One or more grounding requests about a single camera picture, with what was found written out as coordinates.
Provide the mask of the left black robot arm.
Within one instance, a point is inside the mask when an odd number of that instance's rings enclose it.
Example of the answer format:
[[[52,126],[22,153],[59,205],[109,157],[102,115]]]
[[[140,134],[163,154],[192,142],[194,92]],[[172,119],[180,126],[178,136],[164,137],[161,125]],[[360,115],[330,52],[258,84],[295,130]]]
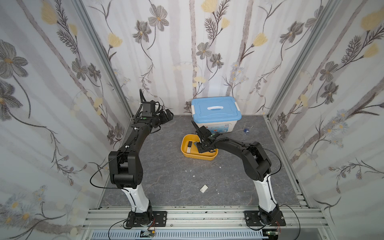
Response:
[[[117,150],[108,155],[106,165],[109,166],[110,181],[114,185],[110,190],[121,190],[125,193],[131,204],[131,211],[126,220],[123,220],[123,227],[156,226],[156,217],[150,200],[146,197],[142,181],[144,170],[139,157],[140,150],[146,138],[161,130],[161,125],[171,121],[174,114],[165,109],[163,105],[154,100],[147,101],[143,91],[140,90],[140,106],[133,118],[131,132]]]

